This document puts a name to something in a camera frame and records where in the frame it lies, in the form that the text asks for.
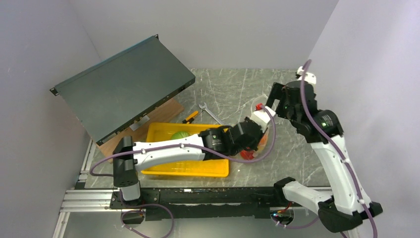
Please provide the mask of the clear polka dot zip bag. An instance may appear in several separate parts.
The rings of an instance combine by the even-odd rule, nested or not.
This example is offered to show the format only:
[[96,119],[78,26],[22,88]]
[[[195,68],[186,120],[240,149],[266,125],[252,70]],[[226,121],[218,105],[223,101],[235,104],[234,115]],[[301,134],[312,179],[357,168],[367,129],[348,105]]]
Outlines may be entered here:
[[[251,114],[255,111],[256,109],[256,105],[258,104],[265,104],[265,102],[267,101],[268,96],[266,94],[262,94],[260,96],[257,96],[256,98],[253,99],[253,101],[251,102],[251,107],[250,107],[250,112]],[[265,132],[262,139],[260,140],[258,147],[257,147],[257,151],[253,150],[253,151],[246,151],[243,150],[239,153],[240,157],[244,160],[253,160],[254,158],[258,157],[264,150],[264,148],[267,145],[267,141],[268,141],[268,135],[269,135],[269,131]]]

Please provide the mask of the red bell pepper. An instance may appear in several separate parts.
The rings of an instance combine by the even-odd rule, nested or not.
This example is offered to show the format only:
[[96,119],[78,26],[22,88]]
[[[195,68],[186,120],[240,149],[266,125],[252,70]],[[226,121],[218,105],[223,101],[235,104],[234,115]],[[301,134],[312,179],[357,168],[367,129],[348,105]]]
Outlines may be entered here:
[[242,157],[242,159],[244,159],[244,160],[253,160],[255,158],[254,157],[254,151],[243,150],[239,154]]

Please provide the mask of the orange pumpkin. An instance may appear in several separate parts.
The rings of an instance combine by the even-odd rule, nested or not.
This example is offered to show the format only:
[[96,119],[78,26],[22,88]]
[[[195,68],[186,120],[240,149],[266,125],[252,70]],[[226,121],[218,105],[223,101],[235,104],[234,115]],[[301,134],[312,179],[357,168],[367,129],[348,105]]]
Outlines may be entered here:
[[260,140],[260,142],[259,142],[259,144],[258,144],[258,149],[259,149],[259,150],[263,150],[263,149],[266,147],[266,145],[267,145],[267,141],[268,141],[268,134],[265,134],[265,135],[261,138],[261,140]]

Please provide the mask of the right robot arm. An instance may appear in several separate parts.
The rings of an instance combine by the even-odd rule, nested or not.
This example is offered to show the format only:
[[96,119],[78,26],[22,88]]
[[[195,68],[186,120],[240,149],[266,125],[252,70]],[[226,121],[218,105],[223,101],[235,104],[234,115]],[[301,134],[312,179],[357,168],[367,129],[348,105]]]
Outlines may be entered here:
[[319,110],[315,97],[314,87],[307,82],[296,80],[285,85],[275,82],[266,105],[271,107],[275,100],[279,101],[276,115],[288,119],[310,144],[321,161],[332,193],[314,190],[287,177],[274,184],[273,200],[279,206],[295,202],[306,207],[332,233],[349,231],[383,209],[367,196],[353,171],[337,115],[331,110]]

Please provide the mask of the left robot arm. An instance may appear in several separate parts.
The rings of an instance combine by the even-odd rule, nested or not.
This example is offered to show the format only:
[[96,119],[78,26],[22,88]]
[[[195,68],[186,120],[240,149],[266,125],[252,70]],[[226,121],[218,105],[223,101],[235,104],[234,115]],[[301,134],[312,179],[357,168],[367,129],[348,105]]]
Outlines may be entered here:
[[113,184],[122,191],[129,208],[142,202],[137,173],[154,166],[180,161],[231,159],[243,150],[255,150],[267,130],[269,119],[246,117],[235,126],[222,125],[198,134],[161,142],[133,142],[127,136],[113,152]]

